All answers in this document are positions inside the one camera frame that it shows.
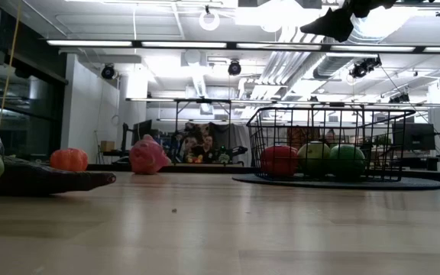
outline rope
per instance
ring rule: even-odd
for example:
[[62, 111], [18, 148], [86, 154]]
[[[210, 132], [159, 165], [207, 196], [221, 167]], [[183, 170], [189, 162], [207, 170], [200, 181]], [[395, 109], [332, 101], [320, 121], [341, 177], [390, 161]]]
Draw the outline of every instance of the rope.
[[11, 45], [11, 54], [9, 56], [8, 75], [6, 76], [5, 91], [3, 92], [3, 102], [1, 104], [0, 128], [1, 128], [1, 122], [3, 120], [3, 111], [5, 110], [6, 93], [8, 92], [9, 76], [11, 75], [11, 66], [13, 65], [13, 56], [15, 55], [16, 37], [18, 36], [18, 25], [20, 24], [20, 16], [21, 16], [21, 2], [22, 0], [18, 2], [18, 13], [16, 15], [15, 33], [13, 34], [13, 44]]

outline wire basket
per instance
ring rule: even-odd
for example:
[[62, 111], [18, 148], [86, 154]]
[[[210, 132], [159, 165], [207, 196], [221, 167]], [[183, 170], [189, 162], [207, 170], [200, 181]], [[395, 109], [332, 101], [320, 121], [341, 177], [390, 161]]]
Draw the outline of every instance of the wire basket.
[[256, 175], [276, 181], [400, 181], [403, 133], [413, 114], [365, 105], [259, 108], [247, 123]]

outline red ball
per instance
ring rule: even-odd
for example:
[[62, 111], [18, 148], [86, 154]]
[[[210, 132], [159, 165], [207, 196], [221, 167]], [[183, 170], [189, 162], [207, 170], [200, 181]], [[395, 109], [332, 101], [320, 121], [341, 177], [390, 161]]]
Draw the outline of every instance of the red ball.
[[50, 156], [50, 166], [55, 169], [82, 172], [88, 166], [88, 155], [80, 149], [57, 150]]
[[260, 155], [260, 170], [273, 176], [293, 176], [298, 166], [297, 151], [289, 146], [272, 146]]

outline orange pumpkin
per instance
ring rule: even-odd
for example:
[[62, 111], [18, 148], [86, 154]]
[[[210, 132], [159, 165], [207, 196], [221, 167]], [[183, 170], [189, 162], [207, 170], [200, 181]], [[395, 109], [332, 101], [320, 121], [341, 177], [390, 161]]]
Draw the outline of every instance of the orange pumpkin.
[[86, 171], [88, 155], [80, 149], [57, 150], [50, 156], [50, 165], [59, 170], [81, 172]]

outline ceiling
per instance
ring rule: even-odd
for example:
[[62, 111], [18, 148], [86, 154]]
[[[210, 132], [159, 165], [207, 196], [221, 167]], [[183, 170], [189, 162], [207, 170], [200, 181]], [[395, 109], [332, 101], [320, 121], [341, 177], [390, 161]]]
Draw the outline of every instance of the ceiling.
[[[14, 15], [18, 1], [0, 0], [0, 6]], [[44, 37], [53, 39], [276, 41], [282, 34], [282, 31], [266, 32], [261, 26], [236, 24], [236, 1], [224, 2], [226, 8], [212, 9], [221, 13], [220, 25], [214, 31], [206, 31], [200, 26], [199, 15], [204, 10], [202, 7], [177, 6], [177, 13], [174, 14], [175, 8], [169, 5], [105, 5], [64, 0], [25, 1], [28, 5], [23, 5], [22, 22]], [[415, 16], [385, 37], [381, 43], [440, 45], [440, 17], [436, 17], [435, 13], [435, 9], [416, 11]], [[186, 86], [193, 85], [191, 76], [187, 72], [184, 73], [180, 67], [183, 50], [91, 49], [86, 52], [91, 57], [141, 56], [155, 76], [149, 82], [149, 90], [153, 96], [168, 90], [184, 91]], [[247, 74], [242, 77], [254, 78], [259, 77], [274, 58], [273, 53], [266, 51], [206, 50], [205, 54], [207, 57], [240, 60], [243, 73]], [[320, 85], [319, 88], [325, 92], [319, 94], [319, 97], [329, 101], [349, 99], [352, 95], [371, 95], [376, 98], [385, 92], [391, 92], [395, 86], [405, 85], [416, 95], [425, 95], [427, 85], [440, 77], [440, 55], [382, 54], [380, 57], [387, 73], [382, 69], [376, 70], [351, 86], [345, 81], [347, 68], [341, 69], [332, 77], [333, 81]], [[286, 57], [283, 62], [289, 61], [290, 58]], [[205, 74], [205, 84], [237, 88], [242, 77], [229, 76], [226, 64], [215, 65], [216, 68]], [[306, 63], [301, 63], [297, 71], [302, 70], [304, 66]], [[415, 71], [419, 72], [418, 76], [414, 76]], [[283, 93], [286, 93], [286, 89], [284, 92], [280, 89], [276, 94], [283, 96]]]

